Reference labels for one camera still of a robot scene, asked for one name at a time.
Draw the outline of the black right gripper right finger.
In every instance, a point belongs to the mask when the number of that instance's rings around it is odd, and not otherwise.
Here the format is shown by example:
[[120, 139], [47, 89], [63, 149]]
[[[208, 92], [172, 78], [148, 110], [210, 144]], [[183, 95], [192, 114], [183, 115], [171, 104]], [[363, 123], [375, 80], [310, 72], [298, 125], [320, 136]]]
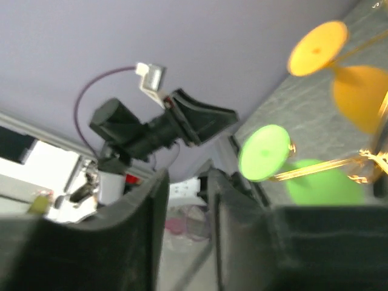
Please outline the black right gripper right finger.
[[387, 209], [264, 207], [212, 169], [218, 290], [386, 290]]

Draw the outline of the green plastic wine glass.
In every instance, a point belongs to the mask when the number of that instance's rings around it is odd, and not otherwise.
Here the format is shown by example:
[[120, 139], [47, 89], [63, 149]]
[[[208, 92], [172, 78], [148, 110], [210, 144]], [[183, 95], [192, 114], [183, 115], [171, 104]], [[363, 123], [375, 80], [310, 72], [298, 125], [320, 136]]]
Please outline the green plastic wine glass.
[[288, 162], [296, 152], [284, 127], [270, 124], [252, 133], [239, 152], [238, 167], [253, 182], [282, 181], [290, 199], [301, 206], [352, 206], [364, 202], [361, 184], [340, 167], [362, 160], [361, 156], [320, 161], [300, 159]]

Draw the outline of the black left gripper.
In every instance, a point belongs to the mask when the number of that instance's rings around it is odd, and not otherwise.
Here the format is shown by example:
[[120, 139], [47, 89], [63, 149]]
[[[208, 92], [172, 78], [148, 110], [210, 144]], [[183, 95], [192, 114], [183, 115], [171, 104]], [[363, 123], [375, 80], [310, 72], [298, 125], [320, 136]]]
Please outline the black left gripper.
[[170, 147], [177, 139], [187, 146], [200, 146], [238, 121], [236, 111], [199, 102], [183, 89], [171, 92], [165, 106], [168, 112], [142, 125], [144, 152]]

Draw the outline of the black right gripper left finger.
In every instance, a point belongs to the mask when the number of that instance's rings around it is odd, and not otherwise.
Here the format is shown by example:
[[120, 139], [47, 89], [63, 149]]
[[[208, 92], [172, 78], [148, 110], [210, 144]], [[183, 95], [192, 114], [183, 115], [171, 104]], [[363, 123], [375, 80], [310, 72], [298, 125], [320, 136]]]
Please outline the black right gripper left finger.
[[169, 195], [156, 172], [78, 223], [1, 217], [2, 290], [155, 290]]

